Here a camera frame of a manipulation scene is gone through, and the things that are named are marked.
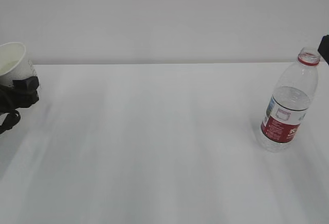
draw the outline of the plastic water bottle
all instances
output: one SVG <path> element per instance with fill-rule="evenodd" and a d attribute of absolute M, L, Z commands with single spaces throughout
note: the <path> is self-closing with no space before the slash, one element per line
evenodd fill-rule
<path fill-rule="evenodd" d="M 297 62 L 281 75 L 268 104 L 258 140 L 271 152 L 287 148 L 306 115 L 317 85 L 321 55 L 317 49 L 303 48 Z"/>

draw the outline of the black object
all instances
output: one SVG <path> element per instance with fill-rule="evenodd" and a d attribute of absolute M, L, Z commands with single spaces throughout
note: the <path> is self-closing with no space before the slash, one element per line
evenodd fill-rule
<path fill-rule="evenodd" d="M 320 46 L 318 48 L 319 54 L 324 58 L 324 60 L 329 64 L 329 35 L 325 35 L 322 38 Z"/>
<path fill-rule="evenodd" d="M 28 108 L 39 100 L 37 88 L 39 80 L 36 76 L 24 80 L 13 80 L 14 87 L 0 85 L 0 113 L 8 114 L 0 125 L 0 134 L 10 130 L 21 119 L 17 108 Z"/>

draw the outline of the red label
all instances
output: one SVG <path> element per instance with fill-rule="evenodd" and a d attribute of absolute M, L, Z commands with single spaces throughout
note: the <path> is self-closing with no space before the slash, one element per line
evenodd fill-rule
<path fill-rule="evenodd" d="M 261 129 L 264 135 L 269 139 L 278 143 L 287 143 L 294 138 L 298 126 L 299 125 L 283 124 L 270 116 L 266 126 L 262 123 Z"/>
<path fill-rule="evenodd" d="M 263 134 L 278 143 L 290 142 L 304 119 L 306 109 L 291 110 L 283 107 L 272 97 L 261 125 Z"/>

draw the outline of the paper cup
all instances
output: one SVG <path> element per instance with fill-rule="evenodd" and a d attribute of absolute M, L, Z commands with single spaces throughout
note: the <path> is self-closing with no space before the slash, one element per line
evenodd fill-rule
<path fill-rule="evenodd" d="M 0 84 L 13 87 L 13 80 L 36 76 L 32 62 L 27 58 L 23 43 L 0 45 Z"/>

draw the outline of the cup rim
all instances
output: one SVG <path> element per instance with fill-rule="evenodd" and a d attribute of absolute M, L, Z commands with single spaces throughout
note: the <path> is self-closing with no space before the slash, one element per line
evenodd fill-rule
<path fill-rule="evenodd" d="M 0 77 L 6 75 L 7 73 L 9 73 L 9 72 L 12 71 L 13 69 L 15 69 L 16 66 L 17 66 L 17 65 L 18 65 L 18 64 L 24 59 L 24 57 L 25 57 L 25 55 L 26 55 L 26 46 L 25 46 L 23 43 L 21 43 L 21 42 L 9 42 L 9 43 L 5 43 L 5 44 L 0 45 L 0 48 L 2 48 L 2 47 L 4 47 L 4 46 L 7 46 L 7 45 L 9 45 L 9 44 L 18 44 L 18 45 L 23 46 L 24 52 L 23 52 L 21 58 L 18 60 L 18 62 L 17 62 L 17 63 L 11 68 L 11 69 L 9 69 L 8 71 L 6 71 L 6 72 L 3 73 L 3 74 L 0 74 Z"/>

